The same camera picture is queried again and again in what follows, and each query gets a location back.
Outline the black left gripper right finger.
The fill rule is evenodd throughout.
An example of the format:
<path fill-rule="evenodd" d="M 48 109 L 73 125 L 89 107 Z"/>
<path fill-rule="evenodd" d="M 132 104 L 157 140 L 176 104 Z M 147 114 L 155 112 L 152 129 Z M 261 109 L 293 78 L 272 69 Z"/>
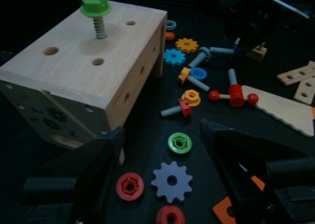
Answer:
<path fill-rule="evenodd" d="M 315 224 L 315 158 L 207 120 L 199 136 L 236 224 Z"/>

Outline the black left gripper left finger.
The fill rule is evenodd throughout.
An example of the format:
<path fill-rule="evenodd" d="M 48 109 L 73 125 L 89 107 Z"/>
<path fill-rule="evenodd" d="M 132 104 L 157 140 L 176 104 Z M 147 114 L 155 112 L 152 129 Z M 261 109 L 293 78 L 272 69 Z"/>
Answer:
<path fill-rule="evenodd" d="M 124 134 L 117 127 L 52 159 L 27 178 L 16 224 L 104 224 Z"/>

